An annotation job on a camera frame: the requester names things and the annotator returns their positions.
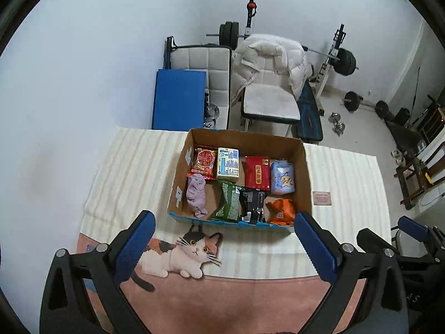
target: snack package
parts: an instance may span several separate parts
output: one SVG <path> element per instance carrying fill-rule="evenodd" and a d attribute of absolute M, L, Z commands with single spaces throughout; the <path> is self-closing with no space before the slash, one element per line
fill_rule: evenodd
<path fill-rule="evenodd" d="M 219 181 L 222 187 L 222 196 L 217 209 L 210 220 L 221 220 L 236 223 L 239 220 L 239 192 L 240 188 L 232 182 Z"/>
<path fill-rule="evenodd" d="M 216 179 L 236 181 L 239 178 L 239 154 L 237 149 L 218 148 Z"/>
<path fill-rule="evenodd" d="M 244 211 L 241 220 L 251 225 L 256 225 L 257 222 L 266 222 L 264 218 L 264 199 L 267 196 L 266 191 L 243 187 L 239 199 Z"/>
<path fill-rule="evenodd" d="M 187 184 L 187 203 L 197 218 L 207 215 L 204 208 L 206 204 L 206 180 L 199 173 L 194 173 L 188 178 Z"/>
<path fill-rule="evenodd" d="M 294 165 L 287 161 L 273 161 L 271 165 L 271 192 L 285 195 L 295 192 Z"/>
<path fill-rule="evenodd" d="M 246 157 L 244 166 L 245 186 L 271 190 L 271 168 L 268 157 Z"/>
<path fill-rule="evenodd" d="M 187 176 L 190 177 L 198 173 L 202 175 L 204 179 L 215 179 L 213 166 L 215 164 L 216 149 L 211 147 L 197 147 L 195 148 L 195 152 L 197 153 L 197 157 Z"/>
<path fill-rule="evenodd" d="M 292 226 L 295 219 L 295 207 L 291 199 L 280 198 L 275 201 L 268 202 L 266 205 L 273 212 L 270 224 L 280 226 Z"/>

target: white wall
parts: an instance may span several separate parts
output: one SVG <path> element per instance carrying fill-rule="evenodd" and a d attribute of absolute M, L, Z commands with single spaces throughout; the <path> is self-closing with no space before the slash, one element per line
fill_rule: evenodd
<path fill-rule="evenodd" d="M 199 33 L 198 0 L 41 0 L 0 57 L 0 286 L 33 333 L 115 126 L 150 128 L 165 38 Z"/>
<path fill-rule="evenodd" d="M 431 103 L 427 95 L 437 99 L 445 86 L 445 50 L 434 32 L 425 25 L 419 48 L 408 73 L 402 80 L 399 89 L 389 102 L 390 110 L 396 114 L 400 108 L 411 111 L 412 99 L 416 92 L 417 73 L 419 85 L 412 121 L 416 119 Z"/>
<path fill-rule="evenodd" d="M 249 0 L 202 0 L 203 41 L 205 33 L 217 33 L 226 21 L 246 25 Z M 328 84 L 353 90 L 371 101 L 384 99 L 402 70 L 422 22 L 407 0 L 255 0 L 258 14 L 254 32 L 284 36 L 315 50 L 328 52 L 341 23 L 347 33 L 342 47 L 351 50 L 360 70 L 349 77 L 334 73 Z M 319 55 L 309 59 L 321 65 Z M 367 91 L 372 90 L 370 98 Z"/>

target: red snack bag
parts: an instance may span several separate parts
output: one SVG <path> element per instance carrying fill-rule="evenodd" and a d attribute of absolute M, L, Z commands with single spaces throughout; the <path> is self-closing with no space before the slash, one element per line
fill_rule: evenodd
<path fill-rule="evenodd" d="M 192 169 L 187 176 L 192 176 L 195 173 L 199 173 L 204 177 L 204 179 L 215 179 L 213 174 L 213 166 L 215 164 L 217 150 L 210 147 L 197 147 L 195 148 L 195 152 L 197 153 L 197 157 L 193 162 Z"/>
<path fill-rule="evenodd" d="M 271 166 L 269 157 L 246 157 L 244 185 L 263 191 L 271 190 Z"/>

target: barbell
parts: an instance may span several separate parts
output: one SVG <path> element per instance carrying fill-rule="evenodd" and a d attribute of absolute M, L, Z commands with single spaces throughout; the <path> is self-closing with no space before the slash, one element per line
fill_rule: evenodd
<path fill-rule="evenodd" d="M 239 23 L 226 21 L 225 24 L 219 26 L 218 34 L 206 34 L 206 36 L 217 36 L 219 38 L 219 45 L 228 46 L 232 50 L 235 50 L 238 46 L 238 39 L 246 39 L 249 35 L 239 34 Z M 346 49 L 340 48 L 337 56 L 325 54 L 310 49 L 307 46 L 303 46 L 303 50 L 329 57 L 331 59 L 330 64 L 333 66 L 335 72 L 341 75 L 351 75 L 356 69 L 358 70 L 354 55 Z"/>
<path fill-rule="evenodd" d="M 365 105 L 367 107 L 374 108 L 375 112 L 380 119 L 391 120 L 393 118 L 392 113 L 389 111 L 388 104 L 383 100 L 379 100 L 376 105 L 370 104 L 363 101 L 363 97 L 358 95 L 356 92 L 347 92 L 343 99 L 344 107 L 349 112 L 355 112 L 359 106 Z"/>

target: blue mat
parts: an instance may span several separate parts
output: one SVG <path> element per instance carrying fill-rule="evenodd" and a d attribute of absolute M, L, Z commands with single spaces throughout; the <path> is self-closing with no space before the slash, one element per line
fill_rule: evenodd
<path fill-rule="evenodd" d="M 202 128 L 205 88 L 206 72 L 158 70 L 152 129 L 188 132 Z"/>

